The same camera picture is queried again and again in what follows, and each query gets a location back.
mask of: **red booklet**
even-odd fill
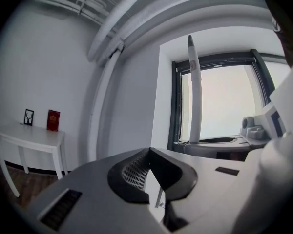
[[[59,119],[60,119],[60,112],[49,110],[47,130],[58,131]]]

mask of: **white wall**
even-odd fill
[[[110,91],[112,113],[106,146],[106,156],[149,147],[152,139],[160,47],[149,45],[129,58],[119,76],[119,86]]]
[[[46,128],[48,110],[60,111],[68,169],[86,162],[88,119],[101,69],[86,53],[97,31],[94,23],[26,3],[0,36],[0,125],[23,122],[34,110],[33,125]],[[17,148],[4,143],[7,161],[21,164]],[[54,170],[52,156],[25,150],[29,167]]]
[[[160,48],[151,146],[167,148],[171,110],[171,60]]]

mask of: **black picture frame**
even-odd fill
[[[34,111],[30,110],[30,109],[26,109],[25,110],[25,115],[24,115],[24,125],[32,126],[33,125],[33,120],[34,120]]]

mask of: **window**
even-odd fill
[[[266,61],[265,64],[272,77],[274,87],[277,88],[289,74],[290,67],[286,64],[270,61]]]
[[[202,70],[202,125],[200,138],[237,135],[245,116],[255,114],[255,102],[244,66]],[[191,73],[181,76],[182,120],[180,142],[187,142],[192,120]]]
[[[286,77],[284,57],[249,52],[200,57],[202,125],[200,138],[238,135],[242,119],[259,113]],[[167,148],[183,152],[192,121],[189,60],[172,63],[172,97]]]

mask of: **window frame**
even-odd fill
[[[285,62],[284,57],[270,54],[260,54],[255,49],[251,49],[249,52],[234,52],[202,56],[199,60],[202,71],[219,67],[250,65],[253,68],[256,76],[255,78],[258,81],[263,106],[270,102],[269,96],[274,91],[274,84],[267,66],[265,65],[265,61],[273,60],[273,62]],[[189,73],[189,60],[178,63],[175,61],[172,62],[171,114],[167,149],[179,153],[183,153],[183,147],[186,144],[179,141],[182,124],[181,77],[182,75]]]

